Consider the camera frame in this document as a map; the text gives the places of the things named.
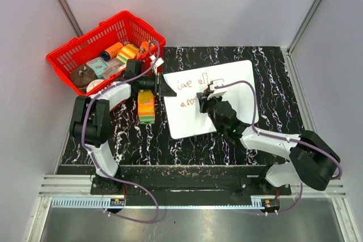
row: whiteboard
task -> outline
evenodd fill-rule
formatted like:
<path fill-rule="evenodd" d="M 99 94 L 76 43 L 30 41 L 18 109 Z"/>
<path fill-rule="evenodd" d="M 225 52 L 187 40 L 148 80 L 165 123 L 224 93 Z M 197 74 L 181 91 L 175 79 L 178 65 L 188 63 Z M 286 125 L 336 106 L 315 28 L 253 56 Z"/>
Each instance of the whiteboard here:
<path fill-rule="evenodd" d="M 224 84 L 246 80 L 255 88 L 254 71 L 249 60 L 214 65 L 199 69 L 164 74 L 166 82 L 177 93 L 164 97 L 170 135 L 173 139 L 215 132 L 206 113 L 199 112 L 198 92 L 203 92 L 211 80 L 223 79 Z M 237 112 L 237 118 L 250 124 L 254 113 L 254 96 L 246 84 L 227 88 L 223 101 L 228 101 Z"/>

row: black marble table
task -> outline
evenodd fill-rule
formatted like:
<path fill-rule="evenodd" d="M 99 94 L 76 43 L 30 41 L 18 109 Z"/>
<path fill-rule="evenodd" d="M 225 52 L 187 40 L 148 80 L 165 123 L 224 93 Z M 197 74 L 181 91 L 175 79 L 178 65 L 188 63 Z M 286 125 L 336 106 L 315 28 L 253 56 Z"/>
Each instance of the black marble table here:
<path fill-rule="evenodd" d="M 164 73 L 251 60 L 258 99 L 258 127 L 301 133 L 303 123 L 279 47 L 173 47 L 164 49 Z M 255 165 L 282 163 L 282 158 L 256 150 L 236 150 L 218 133 L 174 140 L 170 137 L 163 99 L 155 99 L 154 125 L 140 125 L 137 97 L 111 113 L 109 145 L 122 165 Z M 91 165 L 79 141 L 69 137 L 61 165 Z"/>

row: white wall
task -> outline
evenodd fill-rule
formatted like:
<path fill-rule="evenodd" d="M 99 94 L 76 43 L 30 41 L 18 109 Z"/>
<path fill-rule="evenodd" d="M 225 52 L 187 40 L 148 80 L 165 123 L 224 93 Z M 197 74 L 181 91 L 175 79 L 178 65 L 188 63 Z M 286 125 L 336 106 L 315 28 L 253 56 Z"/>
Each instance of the white wall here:
<path fill-rule="evenodd" d="M 0 241 L 21 241 L 75 98 L 45 56 L 74 33 L 56 0 L 0 3 Z"/>
<path fill-rule="evenodd" d="M 324 0 L 293 52 L 319 134 L 340 155 L 363 235 L 363 0 Z"/>
<path fill-rule="evenodd" d="M 168 46 L 289 46 L 313 0 L 67 0 L 84 32 L 121 10 Z"/>

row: red basket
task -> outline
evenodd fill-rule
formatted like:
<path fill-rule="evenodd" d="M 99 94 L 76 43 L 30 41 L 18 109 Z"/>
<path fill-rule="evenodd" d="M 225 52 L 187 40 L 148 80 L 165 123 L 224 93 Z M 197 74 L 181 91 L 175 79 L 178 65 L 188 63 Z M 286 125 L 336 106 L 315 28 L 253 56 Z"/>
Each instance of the red basket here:
<path fill-rule="evenodd" d="M 130 42 L 140 47 L 143 41 L 157 40 L 160 45 L 160 57 L 163 57 L 166 40 L 158 34 L 152 26 L 129 11 L 122 11 L 110 19 L 99 23 L 99 26 L 80 38 L 73 38 L 47 55 L 47 60 L 53 65 L 55 72 L 79 95 L 89 96 L 109 86 L 121 73 L 104 80 L 102 84 L 84 94 L 70 80 L 70 73 L 78 66 L 100 56 L 100 53 L 116 42 Z M 152 54 L 156 54 L 157 46 L 152 47 Z M 139 59 L 144 60 L 146 69 L 150 67 L 149 52 Z"/>

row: purple cable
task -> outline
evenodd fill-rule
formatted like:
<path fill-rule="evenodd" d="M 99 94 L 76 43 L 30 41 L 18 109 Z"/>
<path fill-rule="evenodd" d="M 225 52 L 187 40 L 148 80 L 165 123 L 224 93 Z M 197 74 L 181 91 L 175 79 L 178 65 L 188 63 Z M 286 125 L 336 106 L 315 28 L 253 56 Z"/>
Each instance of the purple cable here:
<path fill-rule="evenodd" d="M 257 128 L 255 127 L 255 120 L 256 120 L 256 111 L 257 111 L 257 97 L 256 97 L 256 92 L 255 92 L 255 90 L 254 90 L 254 87 L 252 86 L 252 84 L 251 83 L 249 83 L 249 82 L 247 82 L 247 81 L 245 81 L 245 80 L 239 80 L 239 81 L 237 81 L 237 82 L 234 82 L 234 83 L 230 83 L 230 84 L 227 84 L 227 85 L 223 85 L 223 86 L 220 86 L 220 87 L 215 87 L 216 89 L 222 89 L 222 88 L 225 88 L 225 87 L 230 87 L 230 86 L 233 86 L 233 85 L 235 85 L 235 84 L 238 84 L 238 83 L 245 83 L 245 84 L 247 84 L 249 87 L 250 87 L 250 89 L 251 89 L 251 91 L 252 91 L 252 93 L 253 93 L 253 95 L 254 95 L 254 115 L 253 115 L 253 117 L 252 117 L 252 129 L 253 129 L 253 131 L 255 132 L 255 133 L 259 133 L 260 135 L 263 135 L 263 136 L 266 136 L 266 137 L 271 137 L 271 138 L 274 138 L 274 139 L 279 139 L 279 140 L 283 140 L 283 141 L 286 141 L 286 138 L 285 137 L 281 137 L 281 136 L 276 136 L 276 135 L 272 135 L 272 134 L 268 134 L 268 133 L 262 133 L 262 132 L 258 132 L 257 131 Z M 306 143 L 306 142 L 304 142 L 304 141 L 300 141 L 300 140 L 295 140 L 295 139 L 290 139 L 290 141 L 291 142 L 294 142 L 294 143 L 298 143 L 298 144 L 301 144 L 301 145 L 304 145 L 304 146 L 306 146 L 306 147 L 309 147 L 309 148 L 311 148 L 311 149 L 313 149 L 313 150 L 315 150 L 315 151 L 317 151 L 317 152 L 319 152 L 319 153 L 321 153 L 321 154 L 323 154 L 323 155 L 325 155 L 326 157 L 328 157 L 329 159 L 331 159 L 335 164 L 336 164 L 336 166 L 337 166 L 337 168 L 338 168 L 338 170 L 339 170 L 339 173 L 338 173 L 338 175 L 337 176 L 335 176 L 335 177 L 333 177 L 332 178 L 332 180 L 336 180 L 336 179 L 339 179 L 341 176 L 342 176 L 342 174 L 343 174 L 343 170 L 342 170 L 342 168 L 341 168 L 341 165 L 339 164 L 339 162 L 333 157 L 333 156 L 331 156 L 330 154 L 328 154 L 327 152 L 325 152 L 325 151 L 323 151 L 321 148 L 318 148 L 318 147 L 315 147 L 315 146 L 313 146 L 313 145 L 311 145 L 311 144 L 309 144 L 309 143 Z M 279 212 L 279 214 L 286 214 L 286 213 L 288 213 L 288 212 L 290 212 L 290 211 L 292 211 L 298 204 L 299 204 L 299 202 L 300 202 L 300 200 L 301 200 L 301 197 L 302 197 L 302 191 L 303 191 L 303 184 L 301 183 L 300 184 L 300 194 L 299 194 L 299 197 L 298 197 L 298 199 L 296 200 L 296 202 L 294 203 L 294 205 L 293 206 L 291 206 L 290 208 L 288 208 L 287 210 L 285 210 L 285 211 L 281 211 L 281 212 Z"/>
<path fill-rule="evenodd" d="M 120 86 L 120 85 L 123 85 L 125 83 L 128 83 L 128 82 L 131 82 L 135 79 L 138 79 L 142 76 L 144 76 L 147 72 L 149 72 L 156 64 L 156 61 L 158 60 L 159 58 L 159 55 L 160 55 L 160 45 L 159 45 L 159 42 L 157 40 L 151 40 L 149 42 L 149 52 L 150 52 L 150 56 L 152 56 L 152 53 L 151 53 L 151 43 L 155 43 L 158 47 L 158 53 L 157 53 L 157 57 L 155 59 L 155 61 L 150 65 L 150 67 L 148 69 L 146 69 L 143 73 L 141 73 L 140 75 L 134 77 L 134 78 L 131 78 L 131 79 L 127 79 L 123 82 L 119 82 L 119 83 L 116 83 L 116 84 L 112 84 L 110 86 L 108 86 L 105 90 L 101 91 L 101 93 L 98 93 L 97 95 L 95 95 L 95 97 L 93 99 L 91 99 L 88 107 L 87 107 L 87 111 L 86 111 L 86 114 L 85 114 L 85 119 L 83 121 L 83 127 L 82 127 L 82 135 L 81 135 L 81 145 L 82 147 L 85 149 L 85 150 L 88 150 L 88 151 L 92 151 L 92 149 L 90 147 L 87 147 L 86 146 L 86 143 L 85 143 L 85 134 L 86 134 L 86 125 L 87 125 L 87 120 L 88 120 L 88 117 L 90 115 L 90 111 L 91 111 L 91 107 L 93 105 L 93 103 L 95 102 L 95 100 L 97 98 L 99 98 L 102 94 L 104 94 L 105 92 L 107 92 L 108 90 L 110 89 L 113 89 L 114 87 L 116 86 Z M 147 194 L 150 195 L 150 197 L 153 199 L 154 203 L 155 203 L 155 206 L 157 208 L 157 214 L 155 216 L 155 218 L 151 219 L 151 220 L 138 220 L 138 219 L 134 219 L 134 218 L 128 218 L 127 216 L 123 216 L 123 215 L 117 215 L 117 214 L 113 214 L 113 213 L 109 213 L 118 217 L 118 218 L 123 218 L 123 219 L 127 219 L 127 220 L 130 220 L 130 221 L 134 221 L 134 222 L 137 222 L 137 223 L 154 223 L 158 220 L 159 218 L 159 205 L 158 205 L 158 202 L 157 200 L 155 199 L 155 197 L 153 196 L 153 194 L 151 194 L 150 191 L 148 191 L 145 187 L 143 187 L 142 185 L 140 184 L 136 184 L 135 182 L 131 182 L 131 181 L 124 181 L 124 180 L 120 180 L 120 179 L 117 179 L 115 177 L 112 177 L 111 175 L 107 174 L 99 165 L 99 163 L 97 162 L 94 154 L 91 154 L 91 158 L 92 158 L 92 161 L 95 165 L 95 167 L 97 169 L 100 170 L 100 172 L 105 175 L 106 177 L 110 178 L 111 180 L 114 180 L 114 181 L 117 181 L 117 182 L 121 182 L 121 183 L 124 183 L 124 184 L 129 184 L 129 185 L 134 185 L 134 186 L 137 186 L 137 187 L 140 187 L 142 190 L 144 190 Z"/>

